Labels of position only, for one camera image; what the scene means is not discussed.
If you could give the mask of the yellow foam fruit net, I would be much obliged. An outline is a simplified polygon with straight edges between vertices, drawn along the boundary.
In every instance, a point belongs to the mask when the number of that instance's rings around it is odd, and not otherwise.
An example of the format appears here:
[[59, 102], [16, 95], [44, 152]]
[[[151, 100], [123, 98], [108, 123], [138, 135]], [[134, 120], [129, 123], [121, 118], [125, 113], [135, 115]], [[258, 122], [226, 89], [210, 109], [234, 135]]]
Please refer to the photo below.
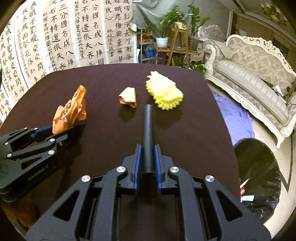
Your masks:
[[158, 108], [171, 110], [183, 100], [184, 94], [176, 87], [176, 83], [166, 76], [157, 71], [151, 71], [147, 78], [145, 87]]

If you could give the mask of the black trash bin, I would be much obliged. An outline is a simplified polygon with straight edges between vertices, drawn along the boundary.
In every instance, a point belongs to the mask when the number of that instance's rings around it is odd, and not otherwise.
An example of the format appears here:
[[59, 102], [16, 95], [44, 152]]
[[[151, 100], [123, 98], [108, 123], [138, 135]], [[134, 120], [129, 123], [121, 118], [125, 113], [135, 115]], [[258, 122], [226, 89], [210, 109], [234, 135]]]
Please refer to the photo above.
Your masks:
[[234, 145], [243, 190], [241, 202], [261, 223], [274, 214], [280, 200], [281, 177], [272, 150], [255, 138], [244, 138]]

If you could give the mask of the blue basket on shelf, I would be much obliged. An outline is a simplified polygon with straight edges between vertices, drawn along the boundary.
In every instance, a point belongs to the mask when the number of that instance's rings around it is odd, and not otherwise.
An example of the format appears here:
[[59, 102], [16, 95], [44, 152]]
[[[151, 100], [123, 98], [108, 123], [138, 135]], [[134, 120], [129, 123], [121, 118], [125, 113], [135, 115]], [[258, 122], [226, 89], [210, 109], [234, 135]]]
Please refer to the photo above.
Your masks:
[[144, 52], [147, 58], [153, 58], [156, 56], [156, 51], [154, 48], [147, 48]]

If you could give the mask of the orange wrapper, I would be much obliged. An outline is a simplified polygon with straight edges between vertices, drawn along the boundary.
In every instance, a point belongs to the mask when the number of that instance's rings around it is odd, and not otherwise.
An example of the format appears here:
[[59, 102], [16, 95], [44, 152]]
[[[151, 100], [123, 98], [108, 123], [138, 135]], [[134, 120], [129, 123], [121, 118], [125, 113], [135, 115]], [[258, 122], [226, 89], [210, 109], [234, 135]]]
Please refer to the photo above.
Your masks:
[[58, 134], [74, 126], [75, 123], [87, 118], [86, 96], [87, 90], [80, 85], [73, 97], [64, 105], [60, 105], [53, 118], [52, 133]]

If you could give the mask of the black cylinder tube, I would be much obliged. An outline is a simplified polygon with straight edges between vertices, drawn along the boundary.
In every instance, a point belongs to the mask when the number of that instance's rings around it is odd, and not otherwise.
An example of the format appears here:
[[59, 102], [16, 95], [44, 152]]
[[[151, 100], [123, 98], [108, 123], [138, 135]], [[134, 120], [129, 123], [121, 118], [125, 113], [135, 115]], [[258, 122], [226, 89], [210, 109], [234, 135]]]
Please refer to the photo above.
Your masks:
[[152, 120], [152, 105], [144, 106], [142, 134], [142, 173], [154, 174], [154, 132]]

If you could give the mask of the gold ornament on stand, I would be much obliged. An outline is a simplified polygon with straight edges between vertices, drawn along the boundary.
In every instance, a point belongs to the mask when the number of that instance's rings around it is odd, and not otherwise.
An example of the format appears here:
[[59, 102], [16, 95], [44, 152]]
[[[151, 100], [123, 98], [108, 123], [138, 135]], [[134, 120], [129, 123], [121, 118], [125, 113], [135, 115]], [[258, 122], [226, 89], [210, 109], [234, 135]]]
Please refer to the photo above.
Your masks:
[[175, 22], [174, 28], [176, 28], [176, 29], [182, 29], [182, 30], [187, 30], [187, 23], [184, 22], [184, 21]]

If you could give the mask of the tan paper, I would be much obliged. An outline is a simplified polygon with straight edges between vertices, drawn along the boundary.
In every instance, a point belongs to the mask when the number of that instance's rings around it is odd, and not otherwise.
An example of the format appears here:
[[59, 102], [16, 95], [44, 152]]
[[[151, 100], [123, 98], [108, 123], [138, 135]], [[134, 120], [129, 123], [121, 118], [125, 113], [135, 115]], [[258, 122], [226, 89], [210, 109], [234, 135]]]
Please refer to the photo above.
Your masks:
[[134, 87], [127, 87], [119, 94], [119, 103], [126, 104], [132, 108], [137, 107], [137, 98]]

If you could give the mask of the papers on sofa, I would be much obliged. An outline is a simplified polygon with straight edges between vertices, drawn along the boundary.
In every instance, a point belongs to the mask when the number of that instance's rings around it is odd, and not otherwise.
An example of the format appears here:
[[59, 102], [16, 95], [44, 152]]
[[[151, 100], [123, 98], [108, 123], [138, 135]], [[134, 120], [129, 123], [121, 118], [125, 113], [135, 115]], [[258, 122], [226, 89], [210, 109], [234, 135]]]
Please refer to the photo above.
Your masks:
[[269, 83], [268, 81], [265, 81], [264, 79], [261, 79], [268, 87], [270, 87], [277, 96], [279, 96], [281, 99], [285, 100], [285, 96], [281, 92], [281, 89], [278, 85], [274, 86], [273, 84]]

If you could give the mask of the toy rifle on sofa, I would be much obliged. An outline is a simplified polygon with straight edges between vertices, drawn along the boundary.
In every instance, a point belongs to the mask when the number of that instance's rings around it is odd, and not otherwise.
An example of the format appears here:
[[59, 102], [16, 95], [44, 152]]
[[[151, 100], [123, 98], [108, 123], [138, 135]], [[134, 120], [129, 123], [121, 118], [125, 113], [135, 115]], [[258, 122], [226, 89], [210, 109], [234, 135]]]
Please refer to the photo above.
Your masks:
[[296, 79], [292, 82], [291, 87], [287, 87], [287, 94], [285, 95], [285, 100], [286, 103], [289, 102], [289, 100], [291, 99], [293, 93], [295, 92], [295, 88], [296, 88]]

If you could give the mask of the small floor potted plant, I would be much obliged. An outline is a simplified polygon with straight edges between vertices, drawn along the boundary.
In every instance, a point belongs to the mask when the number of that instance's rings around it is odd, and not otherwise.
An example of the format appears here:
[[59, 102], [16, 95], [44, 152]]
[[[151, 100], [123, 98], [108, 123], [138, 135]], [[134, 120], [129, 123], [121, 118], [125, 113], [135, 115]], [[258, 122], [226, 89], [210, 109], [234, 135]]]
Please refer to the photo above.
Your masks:
[[201, 61], [191, 61], [189, 63], [189, 69], [195, 70], [196, 72], [204, 75], [207, 72], [205, 65]]

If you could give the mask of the metal shelf rack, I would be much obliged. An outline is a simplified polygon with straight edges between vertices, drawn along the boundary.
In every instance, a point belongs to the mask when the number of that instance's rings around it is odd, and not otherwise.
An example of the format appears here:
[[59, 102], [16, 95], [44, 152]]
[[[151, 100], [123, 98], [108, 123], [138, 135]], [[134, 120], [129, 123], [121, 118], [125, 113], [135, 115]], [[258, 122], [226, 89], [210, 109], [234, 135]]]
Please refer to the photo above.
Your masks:
[[157, 54], [153, 58], [147, 58], [145, 56], [145, 49], [154, 48], [156, 51], [156, 40], [153, 36], [146, 33], [146, 31], [140, 27], [137, 27], [137, 31], [140, 34], [137, 35], [137, 53], [138, 53], [138, 63], [150, 63], [156, 64], [157, 62]]

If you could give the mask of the calligraphy scroll wall hanging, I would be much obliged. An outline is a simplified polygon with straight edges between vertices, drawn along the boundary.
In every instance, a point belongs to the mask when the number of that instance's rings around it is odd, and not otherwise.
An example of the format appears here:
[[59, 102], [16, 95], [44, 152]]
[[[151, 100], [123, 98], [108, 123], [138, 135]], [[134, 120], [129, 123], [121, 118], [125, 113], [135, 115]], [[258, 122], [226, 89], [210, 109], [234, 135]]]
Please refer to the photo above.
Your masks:
[[1, 121], [47, 74], [135, 63], [132, 1], [26, 1], [1, 33]]

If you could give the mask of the tall green potted plant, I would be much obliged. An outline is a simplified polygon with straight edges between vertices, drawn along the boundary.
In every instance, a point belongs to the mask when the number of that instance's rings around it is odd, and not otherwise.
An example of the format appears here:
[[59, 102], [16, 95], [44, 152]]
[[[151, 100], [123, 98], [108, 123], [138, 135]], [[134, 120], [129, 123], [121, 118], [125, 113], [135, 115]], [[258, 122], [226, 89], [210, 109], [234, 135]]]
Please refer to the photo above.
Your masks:
[[191, 14], [191, 28], [189, 35], [189, 50], [197, 52], [199, 40], [197, 37], [198, 30], [210, 20], [209, 16], [202, 18], [200, 16], [200, 9], [193, 4], [188, 5]]

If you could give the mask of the wooden plant stand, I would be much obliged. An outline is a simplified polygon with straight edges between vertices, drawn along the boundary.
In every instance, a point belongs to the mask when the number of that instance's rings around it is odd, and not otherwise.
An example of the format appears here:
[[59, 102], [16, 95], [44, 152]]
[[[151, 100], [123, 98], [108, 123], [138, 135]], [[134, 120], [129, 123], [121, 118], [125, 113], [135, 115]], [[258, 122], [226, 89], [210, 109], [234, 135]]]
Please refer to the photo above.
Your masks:
[[189, 69], [190, 66], [190, 56], [199, 55], [197, 50], [189, 49], [189, 31], [179, 28], [171, 28], [171, 32], [173, 32], [173, 40], [171, 42], [171, 46], [167, 48], [158, 48], [156, 47], [156, 58], [158, 58], [159, 53], [168, 54], [168, 60], [164, 57], [163, 64], [166, 63], [167, 66], [171, 64], [173, 59], [173, 54], [185, 54], [186, 57], [186, 68]]

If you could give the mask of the purple cloth on floor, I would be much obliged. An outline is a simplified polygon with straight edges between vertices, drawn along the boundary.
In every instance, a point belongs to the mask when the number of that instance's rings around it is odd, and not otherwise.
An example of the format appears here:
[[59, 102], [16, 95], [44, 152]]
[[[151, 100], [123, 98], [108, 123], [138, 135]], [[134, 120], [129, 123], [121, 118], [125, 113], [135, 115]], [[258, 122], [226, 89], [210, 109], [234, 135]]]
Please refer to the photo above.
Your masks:
[[252, 117], [249, 112], [227, 97], [214, 91], [212, 93], [227, 126], [232, 145], [236, 145], [244, 138], [255, 138]]

